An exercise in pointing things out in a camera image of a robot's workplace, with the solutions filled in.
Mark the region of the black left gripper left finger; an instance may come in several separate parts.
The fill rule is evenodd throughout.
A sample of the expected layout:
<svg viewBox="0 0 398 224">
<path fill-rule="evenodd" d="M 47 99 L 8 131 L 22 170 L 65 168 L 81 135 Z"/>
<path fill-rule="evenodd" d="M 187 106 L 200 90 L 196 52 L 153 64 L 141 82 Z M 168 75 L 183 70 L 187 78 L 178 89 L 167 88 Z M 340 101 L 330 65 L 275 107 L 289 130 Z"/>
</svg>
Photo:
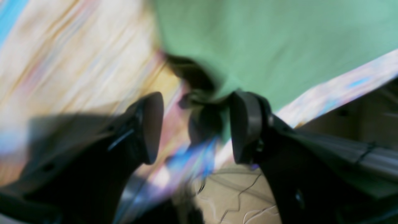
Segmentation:
<svg viewBox="0 0 398 224">
<path fill-rule="evenodd" d="M 1 187 L 1 214 L 30 224 L 111 224 L 132 173 L 155 162 L 164 101 L 133 103 L 105 129 Z"/>
</svg>

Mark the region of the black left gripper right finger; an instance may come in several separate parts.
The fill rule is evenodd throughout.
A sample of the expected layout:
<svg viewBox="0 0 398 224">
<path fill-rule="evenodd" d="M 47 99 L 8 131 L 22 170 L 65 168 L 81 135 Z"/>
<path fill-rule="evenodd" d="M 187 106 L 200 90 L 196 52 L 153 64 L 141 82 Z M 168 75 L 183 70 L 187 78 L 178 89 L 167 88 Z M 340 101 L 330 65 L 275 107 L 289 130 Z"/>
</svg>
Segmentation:
<svg viewBox="0 0 398 224">
<path fill-rule="evenodd" d="M 397 223 L 397 182 L 296 132 L 266 98 L 233 92 L 230 125 L 235 162 L 259 166 L 283 224 Z"/>
</svg>

